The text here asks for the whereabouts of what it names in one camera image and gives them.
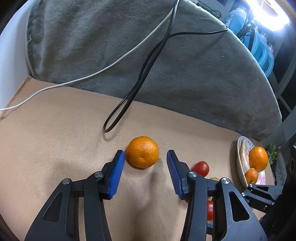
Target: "metal screw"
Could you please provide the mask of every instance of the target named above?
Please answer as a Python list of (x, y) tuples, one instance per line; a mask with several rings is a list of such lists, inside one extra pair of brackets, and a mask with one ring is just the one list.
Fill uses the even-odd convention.
[(197, 177), (197, 173), (196, 172), (188, 172), (188, 175), (190, 177)]
[(62, 184), (69, 184), (70, 183), (70, 179), (69, 178), (65, 178), (63, 181), (62, 181)]
[(103, 176), (103, 173), (102, 172), (96, 172), (94, 174), (95, 177), (102, 177)]
[(222, 182), (224, 184), (228, 184), (228, 183), (230, 183), (230, 180), (227, 177), (224, 177), (224, 178), (222, 178)]

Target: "power cord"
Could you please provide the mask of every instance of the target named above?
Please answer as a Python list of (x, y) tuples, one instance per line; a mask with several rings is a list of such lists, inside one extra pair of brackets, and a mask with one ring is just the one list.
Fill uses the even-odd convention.
[[(213, 32), (179, 32), (179, 33), (174, 33), (168, 36), (168, 38), (166, 39), (166, 41), (174, 36), (178, 36), (178, 35), (211, 35), (211, 34), (218, 34), (218, 33), (222, 33), (227, 31), (228, 28), (223, 29), (223, 30), (219, 30), (219, 31), (213, 31)], [(118, 104), (118, 106), (111, 112), (111, 114), (108, 116), (107, 120), (104, 123), (103, 126), (103, 131), (105, 133), (108, 133), (109, 131), (111, 131), (116, 124), (119, 122), (119, 120), (122, 118), (122, 116), (125, 114), (125, 112), (127, 111), (127, 109), (129, 108), (130, 104), (132, 103), (132, 101), (134, 100), (136, 94), (138, 93), (138, 91), (140, 90), (141, 86), (143, 85), (148, 73), (146, 74), (145, 78), (143, 78), (143, 72), (146, 68), (146, 65), (149, 61), (149, 59), (151, 58), (151, 56), (153, 55), (153, 53), (158, 49), (158, 47), (162, 44), (163, 40), (160, 41), (150, 52), (150, 54), (148, 55), (148, 57), (146, 58), (142, 69), (140, 71), (140, 75), (138, 77), (138, 80), (136, 82), (136, 84), (133, 86), (133, 88), (130, 90), (130, 92), (123, 98), (123, 100)], [(122, 104), (124, 103), (124, 101), (130, 96), (130, 98), (128, 99), (127, 103), (124, 105), (123, 109), (120, 111), (120, 113), (118, 114), (118, 116), (116, 117), (116, 119), (113, 121), (113, 123), (106, 129), (106, 126), (109, 122), (109, 120), (112, 118), (112, 116), (115, 114), (115, 112), (122, 106)]]
[(172, 15), (172, 12), (173, 12), (173, 9), (171, 9), (171, 11), (169, 12), (169, 14), (161, 21), (161, 23), (146, 38), (144, 38), (136, 47), (134, 47), (132, 50), (128, 51), (126, 54), (124, 54), (123, 56), (121, 56), (118, 60), (116, 60), (111, 65), (109, 65), (109, 66), (101, 69), (100, 71), (98, 71), (96, 73), (93, 73), (91, 75), (82, 77), (80, 79), (76, 79), (76, 80), (68, 81), (66, 83), (62, 83), (62, 84), (53, 85), (53, 86), (49, 86), (49, 87), (43, 88), (43, 89), (37, 91), (36, 93), (34, 93), (33, 95), (31, 95), (30, 97), (28, 97), (27, 99), (25, 99), (23, 102), (21, 102), (21, 103), (19, 103), (17, 105), (14, 105), (14, 106), (10, 106), (10, 107), (7, 107), (7, 108), (0, 109), (0, 111), (10, 110), (10, 109), (17, 108), (17, 107), (23, 105), (24, 103), (26, 103), (28, 100), (32, 99), (35, 95), (37, 95), (37, 94), (39, 94), (39, 93), (41, 93), (41, 92), (43, 92), (45, 90), (49, 90), (49, 89), (57, 88), (57, 87), (60, 87), (60, 86), (68, 85), (68, 84), (71, 84), (71, 83), (74, 83), (74, 82), (77, 82), (77, 81), (80, 81), (80, 80), (85, 80), (85, 79), (88, 79), (90, 77), (93, 77), (93, 76), (95, 76), (97, 74), (100, 74), (103, 71), (111, 68), (112, 66), (116, 65), (119, 61), (121, 61), (122, 59), (124, 59), (126, 56), (128, 56), (129, 54), (131, 54), (133, 51), (135, 51), (137, 48), (139, 48), (144, 42), (146, 42), (147, 39), (150, 38), (152, 36), (152, 34), (154, 34), (164, 24), (164, 22)]
[[(139, 78), (136, 82), (136, 84), (134, 85), (134, 87), (130, 90), (130, 92), (127, 94), (127, 96), (120, 102), (120, 104), (112, 111), (112, 113), (108, 116), (107, 120), (105, 121), (104, 123), (104, 126), (103, 126), (103, 131), (105, 133), (111, 131), (115, 126), (116, 124), (119, 122), (119, 120), (122, 118), (122, 116), (124, 115), (124, 113), (127, 111), (127, 109), (129, 108), (129, 106), (131, 105), (132, 101), (134, 100), (136, 94), (138, 93), (138, 91), (140, 90), (142, 84), (144, 83), (147, 75), (149, 74), (150, 72), (150, 69), (152, 68), (153, 64), (155, 63), (157, 57), (159, 56), (159, 54), (161, 53), (165, 43), (167, 42), (167, 40), (169, 39), (169, 35), (172, 31), (172, 28), (173, 28), (173, 23), (175, 21), (175, 17), (176, 17), (176, 11), (177, 11), (177, 7), (178, 7), (178, 4), (179, 4), (179, 0), (176, 1), (174, 7), (173, 7), (173, 13), (171, 15), (171, 19), (170, 19), (170, 23), (169, 23), (169, 26), (168, 26), (168, 30), (163, 38), (163, 40), (161, 42), (159, 42), (157, 48), (158, 48), (158, 51), (154, 54), (154, 56), (151, 58), (150, 62), (148, 63), (149, 59), (145, 61), (145, 66), (146, 64), (148, 63), (147, 65), (147, 68), (144, 69), (142, 68), (141, 70), (141, 73), (139, 75)], [(127, 103), (124, 105), (124, 107), (122, 108), (122, 110), (120, 111), (120, 113), (118, 114), (118, 116), (115, 118), (115, 120), (112, 122), (112, 124), (106, 129), (106, 126), (109, 122), (109, 120), (111, 119), (111, 117), (114, 115), (114, 113), (116, 112), (116, 110), (118, 110), (118, 108), (123, 104), (123, 102), (127, 99), (127, 97), (131, 96)]]

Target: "bright lamp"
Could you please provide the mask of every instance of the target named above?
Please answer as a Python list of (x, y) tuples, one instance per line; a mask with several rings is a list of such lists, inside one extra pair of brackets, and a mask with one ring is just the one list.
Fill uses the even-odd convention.
[(277, 16), (270, 16), (266, 13), (258, 4), (257, 0), (246, 0), (250, 5), (255, 18), (264, 26), (272, 31), (277, 31), (283, 28), (283, 26), (289, 23), (289, 17), (284, 10), (278, 5), (275, 0), (268, 0), (273, 10), (277, 13)]

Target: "blue gripper pad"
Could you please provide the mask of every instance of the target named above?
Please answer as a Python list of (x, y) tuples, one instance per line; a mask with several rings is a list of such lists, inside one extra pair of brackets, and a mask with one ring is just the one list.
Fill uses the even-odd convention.
[(189, 185), (187, 183), (187, 173), (190, 171), (186, 163), (180, 162), (174, 152), (169, 150), (167, 152), (167, 165), (172, 178), (175, 193), (181, 199), (186, 199), (189, 193)]
[(124, 151), (118, 150), (112, 162), (116, 163), (110, 177), (110, 186), (107, 192), (110, 199), (113, 198), (113, 196), (116, 194), (118, 188), (118, 184), (124, 166)]

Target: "white cable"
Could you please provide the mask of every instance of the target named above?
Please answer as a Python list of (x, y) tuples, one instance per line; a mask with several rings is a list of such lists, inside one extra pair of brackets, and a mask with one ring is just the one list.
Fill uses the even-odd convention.
[(53, 85), (53, 86), (49, 86), (49, 87), (46, 87), (46, 88), (43, 88), (39, 91), (37, 91), (36, 93), (34, 93), (33, 95), (31, 95), (29, 98), (27, 98), (26, 100), (24, 100), (23, 102), (17, 104), (17, 105), (14, 105), (14, 106), (11, 106), (11, 107), (7, 107), (7, 108), (3, 108), (3, 109), (0, 109), (0, 111), (3, 111), (3, 110), (9, 110), (9, 109), (14, 109), (14, 108), (17, 108), (19, 106), (21, 106), (22, 104), (26, 103), (28, 100), (30, 100), (31, 98), (33, 98), (35, 95), (39, 94), (40, 92), (42, 91), (45, 91), (45, 90), (49, 90), (49, 89), (53, 89), (53, 88), (56, 88), (56, 87), (60, 87), (60, 86), (64, 86), (64, 85), (68, 85), (68, 84), (71, 84), (71, 83), (74, 83), (74, 82), (77, 82), (77, 81), (80, 81), (80, 80), (85, 80), (87, 78), (90, 78), (90, 77), (93, 77), (97, 74), (100, 74), (102, 73), (103, 71), (111, 68), (113, 65), (116, 65), (120, 60), (122, 60), (123, 58), (125, 58), (127, 55), (129, 55), (130, 53), (132, 53), (133, 51), (135, 51), (138, 47), (140, 47), (140, 45), (142, 45), (148, 38), (151, 37), (152, 34), (154, 34), (160, 27), (161, 25), (171, 16), (173, 12), (173, 9), (169, 12), (169, 14), (161, 21), (161, 23), (146, 37), (144, 38), (136, 47), (134, 47), (132, 50), (128, 51), (125, 55), (121, 56), (118, 60), (116, 60), (114, 63), (112, 63), (111, 65), (107, 66), (106, 68), (103, 68), (101, 69), (100, 71), (96, 72), (96, 73), (93, 73), (91, 75), (88, 75), (86, 77), (82, 77), (80, 79), (76, 79), (76, 80), (72, 80), (72, 81), (69, 81), (69, 82), (66, 82), (66, 83), (63, 83), (63, 84), (58, 84), (58, 85)]

